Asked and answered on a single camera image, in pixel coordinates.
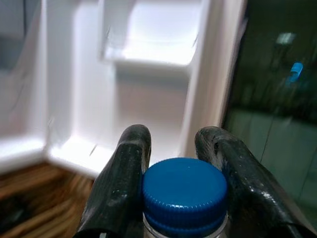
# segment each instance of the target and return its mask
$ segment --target plastic bottle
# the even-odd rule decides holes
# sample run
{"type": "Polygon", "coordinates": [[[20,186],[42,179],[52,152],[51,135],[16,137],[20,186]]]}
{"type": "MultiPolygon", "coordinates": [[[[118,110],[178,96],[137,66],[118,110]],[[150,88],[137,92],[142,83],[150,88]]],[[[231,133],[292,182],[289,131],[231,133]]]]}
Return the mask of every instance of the plastic bottle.
{"type": "Polygon", "coordinates": [[[214,166],[191,158],[168,159],[144,174],[145,238],[222,238],[227,184],[214,166]]]}

